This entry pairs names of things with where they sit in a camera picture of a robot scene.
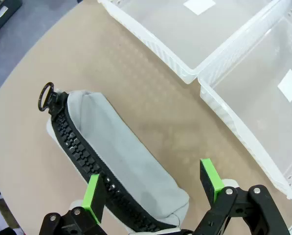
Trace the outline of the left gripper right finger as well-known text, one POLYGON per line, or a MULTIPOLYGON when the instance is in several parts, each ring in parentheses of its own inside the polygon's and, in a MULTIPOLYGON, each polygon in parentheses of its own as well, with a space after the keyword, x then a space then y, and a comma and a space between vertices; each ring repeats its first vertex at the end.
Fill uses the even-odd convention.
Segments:
POLYGON ((288 235, 289 229, 264 185, 245 191, 225 186, 210 159, 200 160, 200 180, 210 204, 195 235, 222 235, 231 218, 242 218, 252 235, 288 235))

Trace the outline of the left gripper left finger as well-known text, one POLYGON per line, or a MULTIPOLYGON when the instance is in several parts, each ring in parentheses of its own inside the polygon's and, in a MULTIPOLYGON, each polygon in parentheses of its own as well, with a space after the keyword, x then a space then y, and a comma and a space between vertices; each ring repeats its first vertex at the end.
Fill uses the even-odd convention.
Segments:
POLYGON ((45 215, 41 235, 105 235, 101 228, 106 203, 106 189, 99 174, 90 177, 80 206, 68 210, 65 215, 51 212, 45 215))

